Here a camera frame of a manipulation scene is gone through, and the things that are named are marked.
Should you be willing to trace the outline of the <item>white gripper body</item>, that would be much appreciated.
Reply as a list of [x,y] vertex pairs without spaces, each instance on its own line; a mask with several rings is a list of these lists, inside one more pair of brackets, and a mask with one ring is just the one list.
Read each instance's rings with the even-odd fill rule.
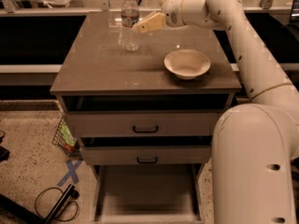
[[182,18],[183,0],[158,0],[161,11],[165,16],[166,24],[170,27],[182,27],[184,25]]

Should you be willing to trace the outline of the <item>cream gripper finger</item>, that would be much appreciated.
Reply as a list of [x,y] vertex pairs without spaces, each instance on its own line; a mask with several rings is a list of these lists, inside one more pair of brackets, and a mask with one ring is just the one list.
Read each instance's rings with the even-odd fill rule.
[[156,30],[161,30],[165,27],[165,15],[161,12],[152,12],[142,21],[139,21],[133,26],[133,31],[137,34],[144,34]]

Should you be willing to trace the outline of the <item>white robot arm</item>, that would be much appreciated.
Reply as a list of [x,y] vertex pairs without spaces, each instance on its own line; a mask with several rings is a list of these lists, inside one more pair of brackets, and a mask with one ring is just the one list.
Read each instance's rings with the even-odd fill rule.
[[297,224],[292,160],[299,157],[299,92],[249,23],[242,0],[159,0],[135,25],[223,30],[249,102],[221,115],[212,137],[215,224]]

